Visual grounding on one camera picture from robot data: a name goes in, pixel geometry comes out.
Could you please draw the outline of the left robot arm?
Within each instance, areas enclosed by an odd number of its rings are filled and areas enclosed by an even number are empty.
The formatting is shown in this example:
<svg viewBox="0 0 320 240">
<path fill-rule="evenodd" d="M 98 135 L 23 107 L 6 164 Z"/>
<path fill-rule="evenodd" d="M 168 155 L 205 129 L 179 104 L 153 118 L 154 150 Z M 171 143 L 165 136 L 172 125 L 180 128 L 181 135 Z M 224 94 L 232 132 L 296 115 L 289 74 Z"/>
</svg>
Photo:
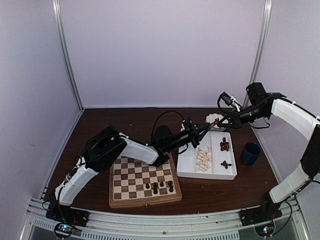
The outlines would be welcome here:
<svg viewBox="0 0 320 240">
<path fill-rule="evenodd" d="M 141 143 L 108 126 L 87 141 L 73 169 L 49 193 L 48 212 L 61 222 L 69 221 L 72 218 L 70 205 L 78 193 L 96 175 L 109 170 L 118 157 L 129 157 L 159 167 L 169 160 L 173 150 L 188 144 L 197 147 L 210 129 L 210 124 L 193 123 L 189 118 L 181 125 L 182 131 L 176 134 L 166 125 L 159 126 L 153 131 L 150 144 Z"/>
</svg>

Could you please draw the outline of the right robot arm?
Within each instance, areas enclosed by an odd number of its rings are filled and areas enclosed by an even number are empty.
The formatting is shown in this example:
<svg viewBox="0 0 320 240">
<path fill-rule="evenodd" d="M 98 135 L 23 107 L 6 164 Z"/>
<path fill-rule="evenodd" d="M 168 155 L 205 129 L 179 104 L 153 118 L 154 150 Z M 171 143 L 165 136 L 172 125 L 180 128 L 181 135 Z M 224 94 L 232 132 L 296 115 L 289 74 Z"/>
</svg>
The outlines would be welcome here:
<svg viewBox="0 0 320 240">
<path fill-rule="evenodd" d="M 256 216 L 268 220 L 290 197 L 320 174 L 320 118 L 280 92 L 267 92 L 260 82 L 245 88 L 249 103 L 223 92 L 217 107 L 226 129 L 250 127 L 276 175 L 277 185 L 261 197 Z"/>
</svg>

